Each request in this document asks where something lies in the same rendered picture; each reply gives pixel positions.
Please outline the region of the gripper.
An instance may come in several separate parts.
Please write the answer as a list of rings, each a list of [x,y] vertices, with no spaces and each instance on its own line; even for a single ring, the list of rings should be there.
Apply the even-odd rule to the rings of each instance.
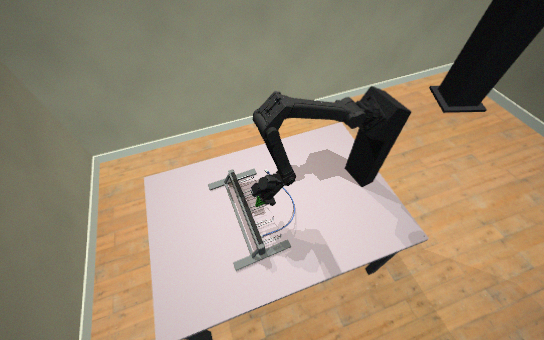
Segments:
[[[277,194],[278,192],[275,192],[275,191],[274,191],[274,193]],[[275,195],[276,195],[276,194],[275,194]],[[275,195],[274,195],[274,196],[275,196]],[[261,206],[261,205],[263,205],[263,204],[266,204],[266,205],[270,204],[270,206],[275,205],[275,204],[276,204],[276,201],[275,201],[275,199],[274,199],[274,196],[273,196],[270,200],[265,200],[264,197],[263,197],[263,195],[257,196],[255,207],[259,207],[259,206]]]

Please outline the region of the black patch panel rack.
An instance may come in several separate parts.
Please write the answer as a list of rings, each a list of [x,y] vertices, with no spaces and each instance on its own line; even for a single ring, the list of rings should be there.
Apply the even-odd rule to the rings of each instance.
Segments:
[[[269,223],[269,222],[271,222],[271,221],[274,221],[274,217],[273,217],[273,220],[271,220],[271,221],[269,221],[269,222],[266,222],[266,223],[264,223],[264,224],[261,224],[261,225],[259,225],[259,226],[256,226],[256,224],[261,223],[261,222],[263,222],[263,221],[266,221],[266,220],[268,220],[268,219],[263,220],[263,221],[258,222],[258,223],[255,223],[254,218],[253,218],[253,216],[252,216],[252,214],[251,214],[251,211],[253,211],[253,210],[255,210],[255,209],[253,209],[253,210],[250,210],[250,209],[249,209],[249,208],[254,207],[255,205],[252,206],[252,207],[249,207],[248,204],[247,204],[247,201],[246,201],[246,199],[245,199],[245,196],[248,196],[248,195],[251,195],[251,194],[248,194],[248,195],[245,195],[245,196],[244,196],[244,194],[243,194],[243,193],[249,192],[249,191],[251,191],[251,190],[246,191],[246,192],[242,192],[242,189],[241,189],[239,183],[244,182],[244,181],[246,181],[246,180],[241,181],[241,182],[238,182],[238,180],[241,180],[241,179],[250,177],[250,176],[252,176],[252,175],[253,175],[252,178],[254,178],[254,175],[257,174],[256,171],[255,171],[255,169],[251,169],[251,170],[248,170],[248,171],[245,171],[245,172],[236,174],[236,175],[235,175],[234,170],[232,169],[232,170],[229,170],[228,173],[229,173],[229,174],[227,175],[227,177],[226,177],[225,179],[222,179],[222,180],[219,180],[219,181],[210,183],[210,184],[208,184],[208,187],[209,187],[209,190],[213,190],[213,189],[215,189],[215,188],[218,188],[218,187],[221,187],[221,186],[224,186],[224,185],[225,185],[225,187],[226,187],[226,189],[227,189],[227,192],[228,192],[228,195],[229,195],[229,198],[230,198],[230,200],[231,200],[232,206],[233,206],[233,208],[234,208],[235,214],[236,214],[236,216],[237,216],[239,225],[240,225],[240,227],[241,227],[242,233],[243,233],[243,235],[244,235],[246,244],[247,244],[247,246],[248,246],[249,252],[250,252],[250,254],[251,254],[250,256],[247,256],[247,257],[245,257],[245,258],[243,258],[243,259],[240,259],[240,260],[238,260],[238,261],[236,261],[236,262],[233,262],[234,267],[235,267],[235,270],[237,271],[237,270],[240,270],[240,269],[242,269],[242,268],[244,268],[244,267],[246,267],[246,266],[249,266],[249,265],[251,265],[251,264],[253,264],[253,263],[256,263],[256,262],[258,262],[258,261],[260,261],[260,260],[263,260],[263,259],[265,259],[265,258],[267,258],[267,257],[270,257],[270,256],[272,256],[272,255],[274,255],[274,254],[276,254],[276,253],[279,253],[279,252],[281,252],[281,251],[283,251],[283,250],[286,250],[286,249],[290,248],[291,245],[290,245],[290,243],[289,243],[288,240],[285,240],[285,241],[283,241],[283,242],[281,242],[281,243],[278,243],[278,244],[276,244],[276,245],[273,245],[273,246],[271,246],[271,247],[265,249],[265,245],[264,245],[264,244],[269,243],[269,242],[271,242],[271,241],[274,241],[274,240],[276,240],[276,239],[278,239],[278,238],[281,238],[281,234],[280,234],[280,237],[278,237],[278,238],[276,238],[276,239],[273,239],[273,240],[271,240],[271,241],[269,241],[269,242],[263,243],[264,241],[267,241],[267,240],[269,240],[269,239],[272,239],[272,238],[274,238],[275,236],[274,236],[274,237],[271,237],[271,238],[269,238],[269,239],[266,239],[266,240],[263,241],[262,238],[263,238],[265,235],[260,235],[260,233],[259,233],[257,227],[259,227],[259,226],[261,226],[261,225],[264,225],[264,224],[266,224],[266,223]],[[252,178],[250,178],[250,179],[252,179]],[[227,181],[228,181],[228,182],[227,182]],[[244,227],[243,227],[243,225],[242,225],[241,219],[240,219],[240,217],[239,217],[238,211],[237,211],[237,209],[236,209],[236,206],[235,206],[235,204],[234,204],[234,201],[233,201],[233,198],[232,198],[232,196],[231,196],[230,190],[229,190],[229,188],[228,188],[228,185],[227,185],[227,184],[230,184],[230,183],[232,183],[232,186],[233,186],[234,191],[235,191],[235,193],[236,193],[237,199],[238,199],[238,201],[239,201],[239,204],[240,204],[241,209],[242,209],[242,211],[243,211],[243,214],[244,214],[244,216],[245,216],[246,222],[247,222],[248,227],[249,227],[249,229],[250,229],[250,232],[251,232],[251,234],[252,234],[253,240],[254,240],[254,242],[255,242],[256,247],[258,248],[258,249],[255,250],[254,253],[253,253],[253,251],[252,251],[252,249],[251,249],[250,243],[249,243],[249,241],[248,241],[248,238],[247,238],[247,235],[246,235],[246,233],[245,233]],[[256,235],[256,236],[255,236],[255,235]],[[258,241],[257,241],[257,240],[258,240]],[[266,252],[265,252],[265,251],[266,251]]]

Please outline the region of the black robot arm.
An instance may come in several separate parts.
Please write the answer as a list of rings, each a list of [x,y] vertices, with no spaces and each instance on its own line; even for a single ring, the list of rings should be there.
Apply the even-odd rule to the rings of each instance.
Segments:
[[[292,185],[295,181],[296,174],[278,131],[284,119],[288,118],[336,120],[344,122],[351,129],[364,123],[366,129],[372,129],[386,119],[386,115],[372,95],[362,102],[358,100],[355,102],[350,97],[325,102],[292,98],[274,91],[261,107],[253,112],[253,121],[276,164],[277,171],[273,175],[261,177],[258,183],[253,184],[251,194],[254,197],[263,195],[265,200],[270,200],[276,194],[274,191],[279,192],[284,186]]]

